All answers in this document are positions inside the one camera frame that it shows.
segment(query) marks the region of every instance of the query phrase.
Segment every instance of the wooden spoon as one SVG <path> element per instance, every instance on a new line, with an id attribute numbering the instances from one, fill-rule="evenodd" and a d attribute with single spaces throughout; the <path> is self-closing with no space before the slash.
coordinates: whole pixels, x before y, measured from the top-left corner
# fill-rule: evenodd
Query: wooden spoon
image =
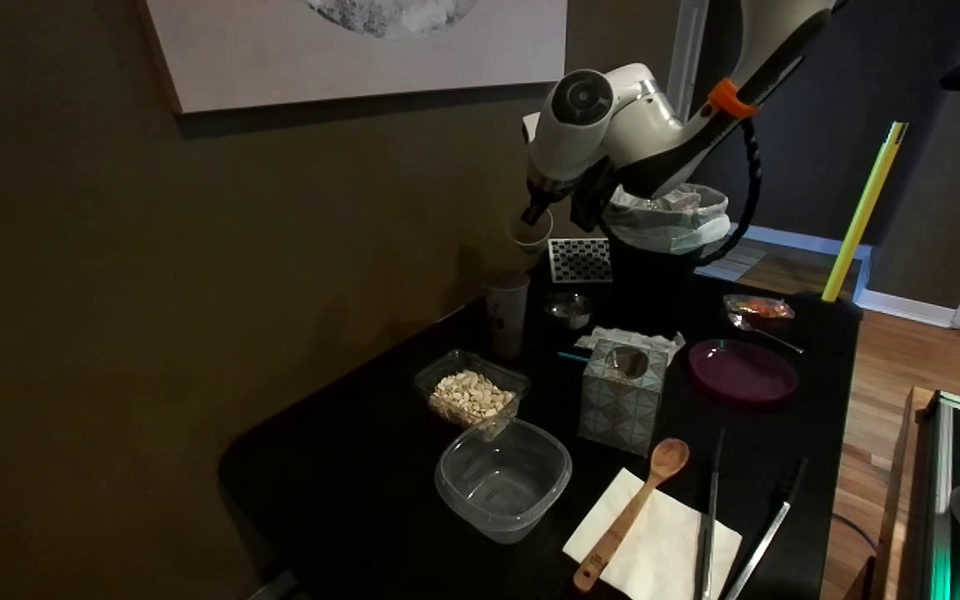
<path id="1" fill-rule="evenodd" d="M 632 520 L 644 515 L 647 500 L 653 497 L 653 490 L 678 477 L 684 472 L 690 458 L 690 448 L 678 438 L 661 442 L 649 450 L 649 475 L 647 485 L 638 490 L 638 497 L 620 510 L 620 516 L 609 525 L 609 530 L 592 545 L 592 550 L 581 560 L 578 575 L 573 575 L 573 586 L 578 589 L 589 589 L 601 575 L 607 572 L 607 563 L 612 560 L 620 539 L 628 537 L 628 530 L 632 527 Z"/>

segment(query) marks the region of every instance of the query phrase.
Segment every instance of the plastic container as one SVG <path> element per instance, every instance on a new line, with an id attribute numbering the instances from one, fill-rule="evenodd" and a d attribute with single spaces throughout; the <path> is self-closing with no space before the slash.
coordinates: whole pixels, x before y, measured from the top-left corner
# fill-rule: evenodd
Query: plastic container
<path id="1" fill-rule="evenodd" d="M 473 370 L 480 378 L 488 378 L 492 386 L 514 393 L 514 400 L 492 414 L 492 417 L 477 417 L 477 420 L 468 420 L 468 414 L 441 414 L 430 400 L 433 400 L 433 392 L 444 378 L 454 378 L 454 373 L 462 373 L 462 370 Z M 458 424 L 458 427 L 488 427 L 488 424 L 502 424 L 502 420 L 514 420 L 516 410 L 519 410 L 519 397 L 526 393 L 526 378 L 516 373 L 516 370 L 508 370 L 501 363 L 489 363 L 477 355 L 468 355 L 468 349 L 450 349 L 444 355 L 436 363 L 423 366 L 417 378 L 412 378 L 412 386 L 417 393 L 433 407 L 433 414 L 441 414 L 444 420 Z"/>
<path id="2" fill-rule="evenodd" d="M 571 450 L 546 432 L 509 420 L 462 432 L 436 465 L 436 493 L 492 545 L 519 545 L 573 477 Z"/>

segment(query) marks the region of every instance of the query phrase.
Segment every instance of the black table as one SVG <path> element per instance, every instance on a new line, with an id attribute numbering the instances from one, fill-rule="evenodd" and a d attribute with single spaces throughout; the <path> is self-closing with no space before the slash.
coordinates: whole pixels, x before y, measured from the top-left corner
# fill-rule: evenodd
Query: black table
<path id="1" fill-rule="evenodd" d="M 736 337 L 724 322 L 726 290 L 744 287 L 694 283 L 684 318 L 690 345 Z M 783 355 L 801 370 L 801 393 L 790 403 L 767 414 L 716 403 L 696 392 L 679 355 L 653 433 L 684 438 L 694 448 L 690 466 L 663 490 L 699 507 L 709 450 L 716 432 L 726 427 L 720 520 L 744 535 L 739 560 L 772 516 L 772 493 L 788 486 L 797 459 L 811 459 L 797 507 L 747 596 L 820 596 L 837 493 L 860 315 L 816 296 L 790 305 L 797 322 L 788 337 L 807 346 L 802 356 Z M 573 482 L 524 545 L 498 546 L 444 507 L 433 490 L 433 465 L 454 432 L 412 392 L 412 373 L 448 349 L 489 356 L 480 305 L 234 442 L 220 465 L 231 510 L 296 575 L 313 600 L 573 596 L 563 539 L 620 466 L 647 472 L 644 458 L 573 433 L 583 366 L 560 360 L 557 345 L 534 332 L 538 325 L 530 318 L 524 360 L 508 366 L 530 378 L 519 417 L 571 448 Z"/>

